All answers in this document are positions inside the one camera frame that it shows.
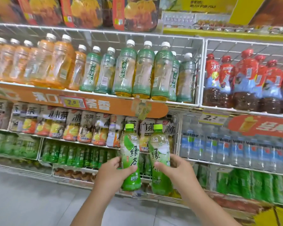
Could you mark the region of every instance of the orange bottle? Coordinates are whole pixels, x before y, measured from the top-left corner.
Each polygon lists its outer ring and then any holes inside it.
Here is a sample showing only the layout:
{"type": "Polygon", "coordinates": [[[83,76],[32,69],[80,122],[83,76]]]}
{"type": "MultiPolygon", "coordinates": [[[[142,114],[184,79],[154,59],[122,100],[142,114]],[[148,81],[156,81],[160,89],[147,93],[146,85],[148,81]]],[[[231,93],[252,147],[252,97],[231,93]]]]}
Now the orange bottle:
{"type": "Polygon", "coordinates": [[[64,89],[67,86],[67,76],[74,58],[71,37],[64,34],[62,41],[55,43],[50,71],[46,77],[47,87],[64,89]]]}
{"type": "Polygon", "coordinates": [[[72,66],[68,77],[69,83],[67,83],[67,88],[70,90],[79,90],[80,88],[86,62],[86,54],[84,52],[86,52],[86,47],[80,44],[78,51],[75,52],[75,64],[72,66]]]}
{"type": "Polygon", "coordinates": [[[8,81],[13,67],[14,54],[19,44],[19,40],[11,39],[11,44],[3,45],[0,53],[0,81],[8,81]]]}
{"type": "Polygon", "coordinates": [[[47,33],[46,39],[39,42],[34,53],[36,58],[27,63],[24,78],[35,86],[46,86],[45,79],[50,70],[55,40],[53,34],[47,33]]]}
{"type": "Polygon", "coordinates": [[[13,67],[9,74],[8,81],[15,83],[24,83],[23,75],[27,65],[33,43],[29,40],[24,41],[24,46],[18,46],[15,51],[13,67]]]}

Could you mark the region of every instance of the orange sign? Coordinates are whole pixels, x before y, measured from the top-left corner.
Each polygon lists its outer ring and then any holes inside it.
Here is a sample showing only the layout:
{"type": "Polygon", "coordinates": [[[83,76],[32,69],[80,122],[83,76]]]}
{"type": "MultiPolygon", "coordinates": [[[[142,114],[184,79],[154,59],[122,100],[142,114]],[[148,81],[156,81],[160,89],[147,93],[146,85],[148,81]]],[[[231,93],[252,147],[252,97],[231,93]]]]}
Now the orange sign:
{"type": "Polygon", "coordinates": [[[283,118],[240,115],[231,119],[228,129],[245,136],[267,135],[283,138],[283,118]]]}
{"type": "Polygon", "coordinates": [[[37,103],[42,105],[81,108],[89,111],[110,113],[139,118],[161,118],[168,113],[168,106],[160,102],[141,102],[81,91],[69,91],[14,85],[0,82],[0,98],[10,101],[37,103]]]}

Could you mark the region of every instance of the price label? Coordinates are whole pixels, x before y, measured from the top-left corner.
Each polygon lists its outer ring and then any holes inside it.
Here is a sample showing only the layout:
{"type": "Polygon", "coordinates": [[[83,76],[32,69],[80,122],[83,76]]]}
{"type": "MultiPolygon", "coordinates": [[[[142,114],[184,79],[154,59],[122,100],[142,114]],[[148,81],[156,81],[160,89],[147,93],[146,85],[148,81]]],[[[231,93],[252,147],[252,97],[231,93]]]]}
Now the price label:
{"type": "Polygon", "coordinates": [[[199,122],[215,125],[224,125],[228,117],[229,116],[227,115],[203,112],[201,114],[201,117],[199,118],[199,122]]]}
{"type": "Polygon", "coordinates": [[[84,98],[60,96],[64,107],[85,109],[86,104],[84,98]]]}

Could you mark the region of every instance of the bottle cap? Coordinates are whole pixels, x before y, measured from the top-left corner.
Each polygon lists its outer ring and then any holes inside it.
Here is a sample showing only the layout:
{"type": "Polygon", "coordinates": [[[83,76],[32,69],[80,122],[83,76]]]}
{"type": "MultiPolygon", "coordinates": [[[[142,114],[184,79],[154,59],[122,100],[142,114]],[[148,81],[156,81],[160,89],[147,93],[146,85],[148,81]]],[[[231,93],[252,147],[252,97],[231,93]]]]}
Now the bottle cap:
{"type": "Polygon", "coordinates": [[[265,55],[256,55],[255,56],[255,60],[257,60],[258,62],[264,61],[266,58],[265,55]]]}
{"type": "Polygon", "coordinates": [[[222,58],[221,58],[221,62],[227,63],[227,62],[229,62],[231,59],[232,59],[232,58],[231,58],[230,55],[224,55],[224,56],[222,56],[222,58]]]}
{"type": "Polygon", "coordinates": [[[4,39],[4,38],[1,38],[1,37],[0,37],[0,43],[4,43],[4,44],[6,44],[6,43],[7,43],[7,40],[6,40],[6,39],[4,39]]]}
{"type": "Polygon", "coordinates": [[[246,58],[247,56],[251,56],[254,54],[253,49],[246,49],[245,51],[241,52],[241,57],[246,58]]]}
{"type": "Polygon", "coordinates": [[[186,59],[186,60],[189,60],[192,57],[193,57],[192,53],[185,53],[185,55],[184,55],[184,59],[186,59]]]}
{"type": "Polygon", "coordinates": [[[98,47],[98,46],[93,46],[93,50],[96,50],[96,51],[98,51],[98,52],[101,52],[101,49],[100,49],[100,47],[98,47]]]}
{"type": "Polygon", "coordinates": [[[273,60],[269,60],[266,65],[268,67],[271,67],[271,66],[277,65],[277,63],[278,61],[276,59],[273,59],[273,60]]]}
{"type": "Polygon", "coordinates": [[[207,58],[207,59],[214,59],[215,56],[214,56],[213,53],[210,53],[210,54],[207,54],[206,58],[207,58]]]}
{"type": "Polygon", "coordinates": [[[134,124],[126,124],[125,129],[134,129],[134,124]]]}
{"type": "Polygon", "coordinates": [[[62,36],[62,39],[69,40],[71,42],[71,37],[66,34],[62,36]]]}
{"type": "Polygon", "coordinates": [[[131,44],[131,45],[135,46],[134,40],[131,40],[131,39],[127,40],[126,44],[131,44]]]}
{"type": "Polygon", "coordinates": [[[115,49],[113,47],[108,47],[107,51],[112,51],[113,53],[115,53],[115,49]]]}
{"type": "Polygon", "coordinates": [[[50,39],[53,39],[53,40],[56,39],[55,35],[53,35],[53,34],[51,34],[51,33],[47,33],[47,34],[46,34],[46,37],[48,37],[48,38],[50,38],[50,39]]]}
{"type": "Polygon", "coordinates": [[[162,130],[162,124],[155,124],[154,130],[162,130]]]}
{"type": "Polygon", "coordinates": [[[161,44],[162,47],[170,47],[170,43],[169,42],[162,42],[161,44]]]}
{"type": "Polygon", "coordinates": [[[144,42],[144,46],[145,45],[149,45],[150,47],[152,47],[152,42],[147,40],[147,41],[144,42]]]}
{"type": "Polygon", "coordinates": [[[11,44],[20,44],[20,41],[16,39],[11,39],[11,44]]]}
{"type": "Polygon", "coordinates": [[[27,47],[32,47],[33,46],[33,43],[29,40],[24,40],[24,45],[26,45],[27,47]]]}

